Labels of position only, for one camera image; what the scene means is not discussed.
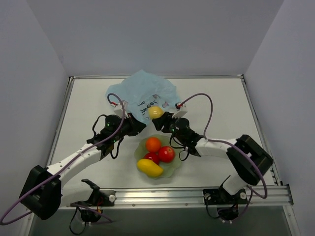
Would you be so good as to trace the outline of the yellow fake lemon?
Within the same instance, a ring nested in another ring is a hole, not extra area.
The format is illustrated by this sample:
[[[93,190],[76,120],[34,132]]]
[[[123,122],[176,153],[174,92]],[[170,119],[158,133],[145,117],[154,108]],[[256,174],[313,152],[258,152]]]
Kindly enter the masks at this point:
[[[152,106],[148,109],[148,115],[150,119],[160,118],[164,114],[164,111],[159,106]]]

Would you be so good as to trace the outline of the orange fake orange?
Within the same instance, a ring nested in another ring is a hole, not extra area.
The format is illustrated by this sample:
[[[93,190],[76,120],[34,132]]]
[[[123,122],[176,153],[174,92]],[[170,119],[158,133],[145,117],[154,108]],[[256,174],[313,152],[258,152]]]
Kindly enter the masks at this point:
[[[145,148],[148,152],[158,152],[161,148],[161,141],[157,137],[149,137],[145,142]]]

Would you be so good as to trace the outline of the red fake apple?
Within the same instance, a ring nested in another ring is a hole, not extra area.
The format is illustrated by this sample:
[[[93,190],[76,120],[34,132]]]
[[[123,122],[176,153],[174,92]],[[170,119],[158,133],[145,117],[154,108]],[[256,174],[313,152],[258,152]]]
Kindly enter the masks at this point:
[[[163,146],[157,153],[159,160],[164,163],[171,163],[175,158],[175,151],[172,147]]]

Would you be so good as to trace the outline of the red fake pomegranate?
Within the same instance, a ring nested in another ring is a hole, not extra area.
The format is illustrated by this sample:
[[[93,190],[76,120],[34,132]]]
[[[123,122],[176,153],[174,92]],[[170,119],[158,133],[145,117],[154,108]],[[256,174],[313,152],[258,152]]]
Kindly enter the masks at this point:
[[[154,152],[148,152],[147,154],[144,155],[143,157],[144,159],[148,159],[148,160],[151,160],[153,161],[155,164],[159,165],[159,157],[156,153]]]

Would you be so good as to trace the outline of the light blue plastic bag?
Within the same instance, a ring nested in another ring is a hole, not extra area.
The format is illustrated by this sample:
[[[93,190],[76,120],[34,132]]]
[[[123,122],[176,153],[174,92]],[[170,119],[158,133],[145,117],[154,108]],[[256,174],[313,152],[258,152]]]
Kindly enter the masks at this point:
[[[169,80],[143,70],[129,76],[121,83],[111,85],[107,89],[106,95],[113,93],[122,101],[126,101],[128,103],[127,112],[144,124],[150,123],[150,120],[143,121],[140,118],[137,105],[151,95],[158,94],[166,98],[170,103],[170,108],[167,111],[174,110],[175,105],[181,101],[177,94],[177,87]]]

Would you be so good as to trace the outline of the yellow fake mango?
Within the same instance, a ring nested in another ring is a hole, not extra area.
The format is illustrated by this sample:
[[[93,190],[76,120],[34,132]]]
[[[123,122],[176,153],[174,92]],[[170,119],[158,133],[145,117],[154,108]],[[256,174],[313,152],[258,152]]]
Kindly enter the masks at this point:
[[[149,159],[140,159],[137,169],[149,177],[159,177],[163,174],[163,168]]]

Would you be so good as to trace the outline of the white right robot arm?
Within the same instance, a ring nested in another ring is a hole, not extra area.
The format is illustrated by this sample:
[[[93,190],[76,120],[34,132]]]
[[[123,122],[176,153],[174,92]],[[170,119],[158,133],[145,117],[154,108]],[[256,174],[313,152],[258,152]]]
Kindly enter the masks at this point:
[[[228,158],[234,172],[221,184],[219,198],[229,203],[236,193],[247,187],[258,197],[266,199],[268,190],[264,175],[274,164],[273,158],[249,135],[231,140],[208,139],[190,128],[186,118],[175,118],[166,112],[152,119],[156,130],[170,133],[181,143],[188,155]]]

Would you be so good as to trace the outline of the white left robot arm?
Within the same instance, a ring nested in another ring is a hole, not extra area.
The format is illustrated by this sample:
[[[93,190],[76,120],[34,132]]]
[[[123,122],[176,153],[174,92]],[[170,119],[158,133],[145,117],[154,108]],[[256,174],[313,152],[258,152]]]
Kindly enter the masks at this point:
[[[62,188],[88,166],[101,161],[125,136],[136,136],[146,125],[131,113],[125,118],[105,115],[104,128],[72,155],[48,167],[30,170],[20,194],[21,203],[42,220],[47,220],[62,205]]]

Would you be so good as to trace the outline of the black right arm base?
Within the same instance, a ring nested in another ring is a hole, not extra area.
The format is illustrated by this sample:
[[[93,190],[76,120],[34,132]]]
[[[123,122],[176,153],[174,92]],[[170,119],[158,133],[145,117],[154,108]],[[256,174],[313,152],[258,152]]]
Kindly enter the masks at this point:
[[[241,215],[239,206],[248,206],[249,203],[245,189],[239,190],[234,195],[229,195],[221,187],[203,189],[203,198],[207,215],[212,219],[219,219],[223,223],[229,224]],[[216,215],[210,213],[210,206],[216,206]]]

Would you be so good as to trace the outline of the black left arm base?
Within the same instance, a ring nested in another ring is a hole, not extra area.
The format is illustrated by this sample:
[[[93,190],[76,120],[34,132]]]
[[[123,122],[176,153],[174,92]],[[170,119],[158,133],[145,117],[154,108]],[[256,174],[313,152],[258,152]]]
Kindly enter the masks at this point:
[[[88,225],[111,224],[114,222],[106,216],[102,207],[113,207],[116,200],[115,191],[101,191],[100,187],[89,179],[82,179],[83,191],[76,193],[78,200],[70,202],[71,207],[76,207],[80,212],[81,220]]]

